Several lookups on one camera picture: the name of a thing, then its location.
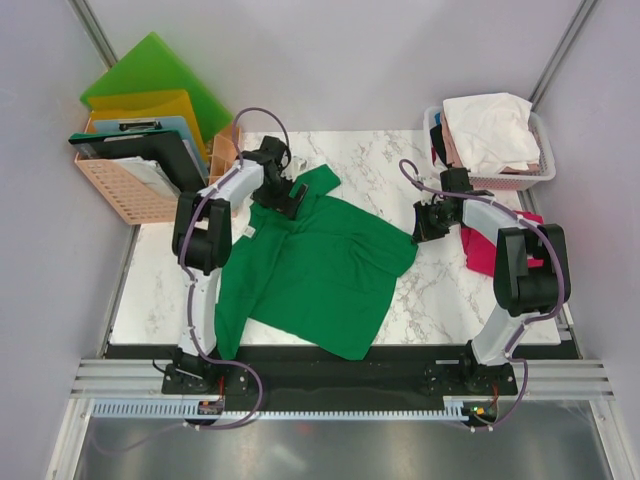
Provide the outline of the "green t shirt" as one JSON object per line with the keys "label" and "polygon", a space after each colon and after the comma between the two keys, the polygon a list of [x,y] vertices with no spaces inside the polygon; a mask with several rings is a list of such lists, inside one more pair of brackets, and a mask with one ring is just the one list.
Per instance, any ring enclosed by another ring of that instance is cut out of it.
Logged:
{"label": "green t shirt", "polygon": [[214,327],[223,359],[235,358],[250,319],[346,360],[367,355],[417,247],[331,196],[340,183],[327,165],[300,175],[296,184],[308,191],[293,220],[252,205],[254,233],[234,244],[221,273]]}

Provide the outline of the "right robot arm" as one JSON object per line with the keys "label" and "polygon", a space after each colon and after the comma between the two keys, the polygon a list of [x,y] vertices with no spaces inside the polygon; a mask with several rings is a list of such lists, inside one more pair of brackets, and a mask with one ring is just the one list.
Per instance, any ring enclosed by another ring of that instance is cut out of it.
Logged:
{"label": "right robot arm", "polygon": [[414,243],[445,237],[453,225],[468,227],[496,249],[493,292],[496,306],[471,341],[472,360],[458,368],[458,381],[467,392],[483,392],[494,381],[492,367],[507,363],[529,325],[558,314],[571,292],[566,242],[556,224],[532,222],[475,190],[463,168],[440,173],[440,188],[429,200],[413,205]]}

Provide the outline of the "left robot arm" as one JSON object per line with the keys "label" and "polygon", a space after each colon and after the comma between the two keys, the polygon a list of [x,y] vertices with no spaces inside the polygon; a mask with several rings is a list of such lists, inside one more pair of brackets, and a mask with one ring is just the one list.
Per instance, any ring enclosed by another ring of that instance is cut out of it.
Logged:
{"label": "left robot arm", "polygon": [[204,360],[216,346],[214,314],[222,268],[232,251],[232,211],[246,198],[289,220],[296,218],[308,191],[284,175],[292,160],[287,141],[263,138],[258,149],[243,151],[229,171],[197,193],[179,196],[172,251],[186,277],[186,324],[174,365],[198,393],[219,382],[219,369]]}

